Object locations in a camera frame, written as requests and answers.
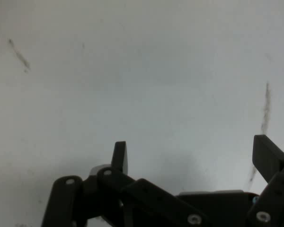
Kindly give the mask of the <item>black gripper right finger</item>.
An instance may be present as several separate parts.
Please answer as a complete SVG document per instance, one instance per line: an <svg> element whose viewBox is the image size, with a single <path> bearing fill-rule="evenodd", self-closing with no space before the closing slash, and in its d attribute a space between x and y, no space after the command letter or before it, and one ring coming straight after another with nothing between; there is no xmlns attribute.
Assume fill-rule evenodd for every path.
<svg viewBox="0 0 284 227"><path fill-rule="evenodd" d="M267 182L247 214L251 227L284 227L284 152L266 135L256 135L252 162Z"/></svg>

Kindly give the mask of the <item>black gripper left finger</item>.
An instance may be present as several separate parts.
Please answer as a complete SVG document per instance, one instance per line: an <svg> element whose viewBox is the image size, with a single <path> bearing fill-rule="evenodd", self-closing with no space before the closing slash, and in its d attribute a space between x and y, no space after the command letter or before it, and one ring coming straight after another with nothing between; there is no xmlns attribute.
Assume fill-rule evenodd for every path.
<svg viewBox="0 0 284 227"><path fill-rule="evenodd" d="M129 177L124 141L115 144L111 163L87 179L71 175L54 182L42 226L84 227L96 217L113 227L211 226L197 208L145 179Z"/></svg>

